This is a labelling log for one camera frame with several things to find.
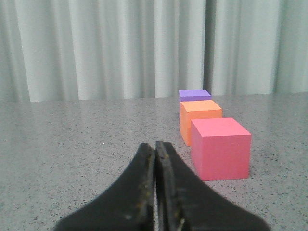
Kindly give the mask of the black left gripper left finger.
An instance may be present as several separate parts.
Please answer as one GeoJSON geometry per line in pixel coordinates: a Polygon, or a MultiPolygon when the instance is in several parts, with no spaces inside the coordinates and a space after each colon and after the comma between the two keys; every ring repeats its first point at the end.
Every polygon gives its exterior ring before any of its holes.
{"type": "Polygon", "coordinates": [[[57,231],[152,231],[155,151],[142,143],[131,163],[99,197],[63,218],[57,231]]]}

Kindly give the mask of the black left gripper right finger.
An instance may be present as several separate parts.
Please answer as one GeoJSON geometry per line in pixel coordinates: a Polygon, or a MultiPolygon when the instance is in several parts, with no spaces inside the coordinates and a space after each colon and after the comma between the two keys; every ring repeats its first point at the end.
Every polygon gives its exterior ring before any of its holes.
{"type": "Polygon", "coordinates": [[[169,142],[156,142],[161,231],[268,231],[266,222],[204,184],[169,142]]]}

